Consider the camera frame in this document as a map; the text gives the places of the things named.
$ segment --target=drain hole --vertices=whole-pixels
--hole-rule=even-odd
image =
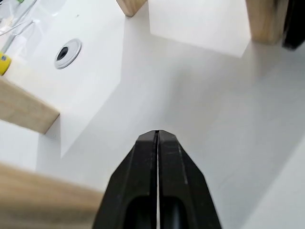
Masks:
[[[62,58],[64,58],[67,55],[68,50],[68,47],[63,47],[57,56],[57,61],[60,61]]]

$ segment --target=dark object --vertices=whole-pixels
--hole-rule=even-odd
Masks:
[[[158,177],[161,229],[221,229],[203,174],[166,131],[138,138],[111,176],[93,228],[155,229]]]
[[[68,50],[68,47],[63,47],[57,56],[57,60],[60,61],[62,58],[64,58],[67,55]]]
[[[304,9],[304,0],[289,0],[283,37],[283,46],[287,49],[295,50],[305,40]]]

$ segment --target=yellow object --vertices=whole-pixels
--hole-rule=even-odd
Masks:
[[[0,75],[4,75],[9,68],[11,58],[0,52]]]

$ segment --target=metal drain cover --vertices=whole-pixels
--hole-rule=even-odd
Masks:
[[[81,41],[72,39],[62,46],[55,57],[55,67],[62,69],[71,64],[81,51]]]

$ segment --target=light wood block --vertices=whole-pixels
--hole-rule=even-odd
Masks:
[[[288,0],[246,0],[252,40],[277,43],[284,32]]]
[[[0,164],[1,229],[90,229],[102,196]]]
[[[146,1],[147,0],[117,0],[120,8],[128,17],[135,15]]]
[[[0,119],[45,134],[59,114],[45,102],[0,78]]]

